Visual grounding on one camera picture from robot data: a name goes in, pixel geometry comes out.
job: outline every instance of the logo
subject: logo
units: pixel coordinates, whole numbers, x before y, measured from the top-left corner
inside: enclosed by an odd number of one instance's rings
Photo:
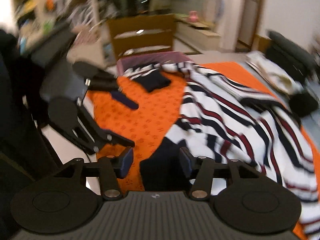
[[[160,195],[159,194],[154,194],[154,195],[151,195],[152,198],[160,198]]]

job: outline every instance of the doorway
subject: doorway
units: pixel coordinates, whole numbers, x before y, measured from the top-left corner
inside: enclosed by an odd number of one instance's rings
[[[249,52],[257,32],[262,0],[245,0],[236,52]]]

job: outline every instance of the white blanket with red and navy stripes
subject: white blanket with red and navy stripes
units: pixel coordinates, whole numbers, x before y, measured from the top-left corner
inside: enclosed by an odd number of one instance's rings
[[[185,141],[193,156],[219,163],[239,159],[291,190],[302,204],[300,222],[309,239],[320,236],[320,205],[310,145],[291,113],[259,92],[193,62],[162,65],[183,73],[180,119],[166,135]]]

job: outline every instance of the ribbed black surface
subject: ribbed black surface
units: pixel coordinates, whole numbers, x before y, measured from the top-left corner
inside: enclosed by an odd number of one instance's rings
[[[252,236],[228,228],[209,206],[187,199],[183,192],[129,192],[106,202],[98,215],[74,232],[38,236],[22,231],[14,240],[298,240],[291,232]]]

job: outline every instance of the pink object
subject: pink object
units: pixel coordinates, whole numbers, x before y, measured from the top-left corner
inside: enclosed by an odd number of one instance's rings
[[[143,65],[152,62],[159,62],[160,64],[163,64],[167,61],[180,63],[189,60],[191,59],[179,51],[156,52],[121,58],[117,62],[117,68],[119,76],[122,76],[128,68],[136,65]]]
[[[196,23],[199,21],[198,12],[197,11],[190,11],[189,12],[189,22]]]

